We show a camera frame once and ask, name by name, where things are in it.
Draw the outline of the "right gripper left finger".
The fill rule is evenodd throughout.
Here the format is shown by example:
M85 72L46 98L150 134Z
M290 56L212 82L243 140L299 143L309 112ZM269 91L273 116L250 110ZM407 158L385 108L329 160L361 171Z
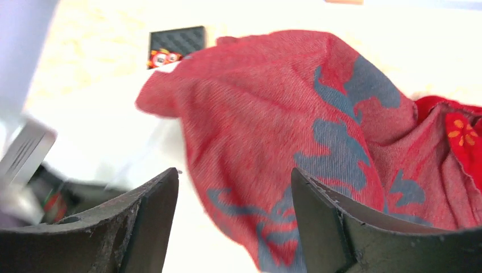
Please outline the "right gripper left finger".
M161 272L178 197L169 168L52 225L1 231L2 272Z

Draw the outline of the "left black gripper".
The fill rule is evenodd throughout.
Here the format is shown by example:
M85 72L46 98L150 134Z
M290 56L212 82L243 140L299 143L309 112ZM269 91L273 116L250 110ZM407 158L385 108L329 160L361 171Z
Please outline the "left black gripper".
M44 164L37 168L27 186L32 189L43 213L40 222L46 224L57 223L128 192L104 183L65 179Z

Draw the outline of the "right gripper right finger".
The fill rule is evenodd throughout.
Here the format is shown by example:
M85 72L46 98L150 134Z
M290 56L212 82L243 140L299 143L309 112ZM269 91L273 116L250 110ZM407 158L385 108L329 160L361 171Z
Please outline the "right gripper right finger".
M301 169L291 174L309 272L480 272L481 229L448 231L371 209Z

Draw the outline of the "red patterned pillowcase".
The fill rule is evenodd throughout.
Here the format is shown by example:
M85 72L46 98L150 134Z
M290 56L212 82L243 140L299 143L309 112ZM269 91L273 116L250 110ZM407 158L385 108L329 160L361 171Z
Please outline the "red patterned pillowcase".
M407 98L333 34L219 38L154 72L136 105L180 119L203 206L262 272L306 272L296 167L401 220L481 225L481 108Z

